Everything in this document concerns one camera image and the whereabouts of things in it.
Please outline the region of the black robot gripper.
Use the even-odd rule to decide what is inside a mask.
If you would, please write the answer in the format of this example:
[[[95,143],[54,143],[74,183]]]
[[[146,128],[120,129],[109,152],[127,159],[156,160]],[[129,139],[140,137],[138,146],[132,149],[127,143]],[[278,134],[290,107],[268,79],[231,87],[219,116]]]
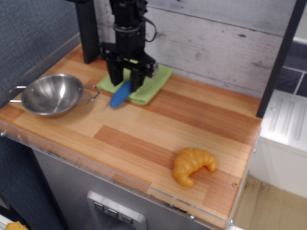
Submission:
[[[143,85],[145,77],[157,72],[156,61],[144,51],[146,39],[145,24],[130,27],[113,24],[115,42],[101,42],[101,57],[107,63],[111,83],[123,82],[123,69],[130,71],[130,91],[136,92]]]

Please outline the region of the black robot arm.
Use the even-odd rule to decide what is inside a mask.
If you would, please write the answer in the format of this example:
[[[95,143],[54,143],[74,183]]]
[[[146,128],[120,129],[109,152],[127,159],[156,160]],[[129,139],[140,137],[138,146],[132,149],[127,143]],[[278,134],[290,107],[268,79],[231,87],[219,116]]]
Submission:
[[[101,57],[107,63],[114,86],[124,80],[124,69],[130,70],[130,91],[137,91],[146,77],[152,77],[156,61],[145,53],[147,12],[145,0],[111,0],[114,15],[115,43],[100,44]]]

